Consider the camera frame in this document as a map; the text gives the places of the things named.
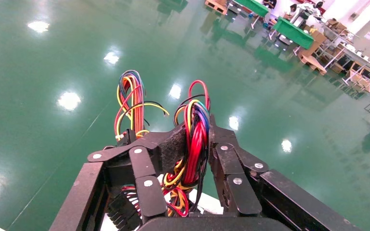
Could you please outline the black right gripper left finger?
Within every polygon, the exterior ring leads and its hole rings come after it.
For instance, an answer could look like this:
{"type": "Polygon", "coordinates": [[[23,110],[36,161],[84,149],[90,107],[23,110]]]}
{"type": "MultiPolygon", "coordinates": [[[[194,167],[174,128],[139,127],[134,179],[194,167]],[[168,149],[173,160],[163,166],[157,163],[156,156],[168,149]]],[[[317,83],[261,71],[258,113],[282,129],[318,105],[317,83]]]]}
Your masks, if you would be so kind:
{"type": "Polygon", "coordinates": [[[129,230],[165,215],[157,177],[173,170],[185,148],[185,129],[177,126],[90,154],[50,229],[98,231],[109,214],[120,230],[129,230]]]}

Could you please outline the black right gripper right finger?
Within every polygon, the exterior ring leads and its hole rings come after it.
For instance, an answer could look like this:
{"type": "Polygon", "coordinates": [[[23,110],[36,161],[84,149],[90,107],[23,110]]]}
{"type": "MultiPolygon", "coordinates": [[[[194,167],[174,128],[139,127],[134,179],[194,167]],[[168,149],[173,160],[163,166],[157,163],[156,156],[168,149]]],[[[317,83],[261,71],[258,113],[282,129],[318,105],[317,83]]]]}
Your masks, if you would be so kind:
{"type": "Polygon", "coordinates": [[[239,146],[233,131],[210,117],[209,164],[224,212],[269,218],[289,231],[360,228],[239,146]]]}

